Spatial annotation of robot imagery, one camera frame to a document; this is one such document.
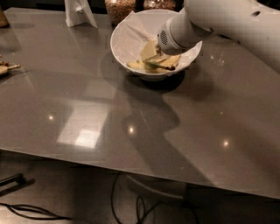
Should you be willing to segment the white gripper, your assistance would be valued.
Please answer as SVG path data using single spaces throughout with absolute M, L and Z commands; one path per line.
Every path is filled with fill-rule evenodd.
M 187 52 L 190 47 L 184 47 L 179 45 L 175 38 L 172 36 L 171 20 L 168 19 L 159 29 L 157 33 L 157 44 L 160 50 L 164 53 L 152 59 L 153 61 L 159 62 L 167 60 L 171 55 L 179 55 Z M 158 54 L 157 47 L 154 40 L 150 40 L 146 43 L 142 51 L 140 52 L 140 57 L 142 61 L 151 59 Z

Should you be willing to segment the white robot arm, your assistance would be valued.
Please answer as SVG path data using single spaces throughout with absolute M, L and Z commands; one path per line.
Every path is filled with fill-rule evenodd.
M 184 0 L 184 8 L 158 29 L 156 46 L 161 53 L 178 55 L 217 35 L 280 72 L 280 10 L 256 0 Z

